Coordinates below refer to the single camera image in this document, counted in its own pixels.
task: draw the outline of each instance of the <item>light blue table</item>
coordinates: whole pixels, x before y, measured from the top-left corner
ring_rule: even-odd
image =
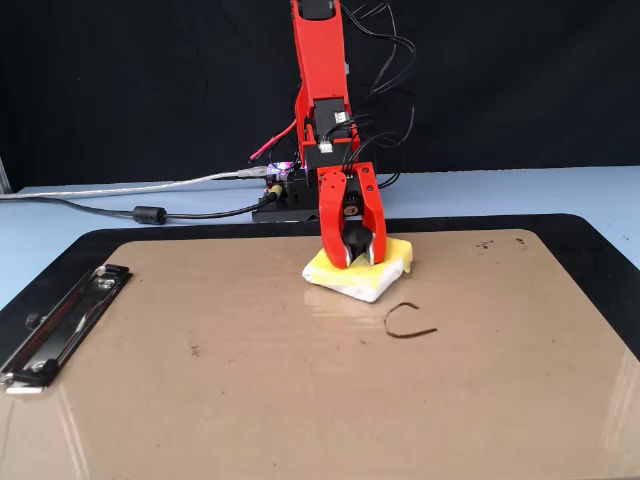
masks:
[[[255,203],[262,195],[262,186],[261,180],[227,180],[179,191],[76,201],[112,209],[153,205],[174,213],[204,213]],[[640,267],[640,167],[409,174],[383,190],[382,200],[387,218],[572,213],[586,219]],[[251,214],[207,223],[247,222],[251,222]],[[1,203],[0,308],[81,235],[104,228],[138,227],[131,219],[93,215],[57,205]]]

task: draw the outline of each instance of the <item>clipboard clip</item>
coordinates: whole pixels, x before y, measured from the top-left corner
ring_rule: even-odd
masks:
[[[9,394],[41,393],[131,278],[127,267],[102,265],[87,272],[48,315],[30,314],[27,339],[0,368]]]

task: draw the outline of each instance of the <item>yellow sponge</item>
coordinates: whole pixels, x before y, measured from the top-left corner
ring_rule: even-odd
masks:
[[[349,268],[334,267],[323,250],[302,271],[305,280],[365,302],[375,302],[402,272],[411,271],[413,248],[406,240],[387,237],[384,262],[369,265],[364,255]]]

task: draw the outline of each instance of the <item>clipboard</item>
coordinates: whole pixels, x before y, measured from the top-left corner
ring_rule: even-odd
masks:
[[[53,272],[105,261],[133,276],[43,397],[0,398],[0,473],[640,474],[639,274],[586,222],[390,221],[417,260],[373,305],[302,281],[319,248],[315,228],[153,228],[79,240],[25,292],[52,286]],[[25,292],[10,307],[24,308]],[[386,336],[382,319],[405,301],[420,310],[394,311],[395,329],[438,332]],[[34,442],[35,452],[17,447]]]

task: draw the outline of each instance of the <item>red robot arm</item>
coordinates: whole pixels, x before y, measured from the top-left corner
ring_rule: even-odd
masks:
[[[298,146],[302,168],[317,175],[322,245],[338,268],[361,253],[371,264],[382,262],[386,227],[373,165],[359,159],[344,165],[360,144],[356,128],[327,135],[351,114],[339,0],[293,0],[291,16],[302,78],[295,104]],[[345,234],[350,216],[361,216],[362,225]]]

